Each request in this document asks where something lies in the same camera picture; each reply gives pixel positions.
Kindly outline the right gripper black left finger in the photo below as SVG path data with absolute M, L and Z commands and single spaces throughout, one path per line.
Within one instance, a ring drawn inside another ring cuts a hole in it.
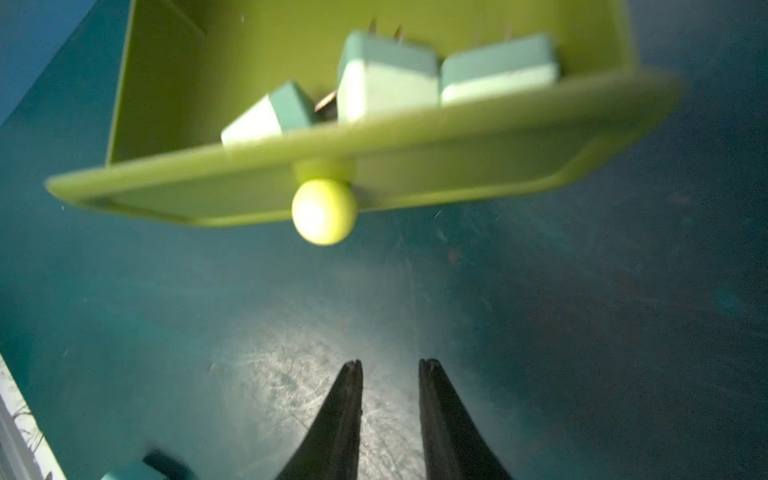
M 280 479 L 356 479 L 362 419 L 363 367 L 340 369 L 303 441 Z

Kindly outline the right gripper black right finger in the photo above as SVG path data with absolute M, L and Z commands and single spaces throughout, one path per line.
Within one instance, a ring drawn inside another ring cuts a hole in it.
M 428 479 L 508 479 L 442 364 L 419 361 L 419 413 Z

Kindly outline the teal plug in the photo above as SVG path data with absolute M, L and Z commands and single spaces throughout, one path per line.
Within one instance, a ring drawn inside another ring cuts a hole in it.
M 101 480 L 167 480 L 168 477 L 161 471 L 153 468 L 143 461 L 137 461 L 129 465 L 121 466 L 107 472 Z

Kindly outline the green plug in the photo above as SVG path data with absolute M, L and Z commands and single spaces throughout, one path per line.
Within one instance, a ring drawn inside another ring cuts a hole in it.
M 440 71 L 443 105 L 554 85 L 561 76 L 546 34 L 506 40 L 447 57 Z
M 235 145 L 311 128 L 320 122 L 314 104 L 294 82 L 268 93 L 223 128 L 223 145 Z
M 439 59 L 432 48 L 362 30 L 346 37 L 336 89 L 339 122 L 439 103 Z

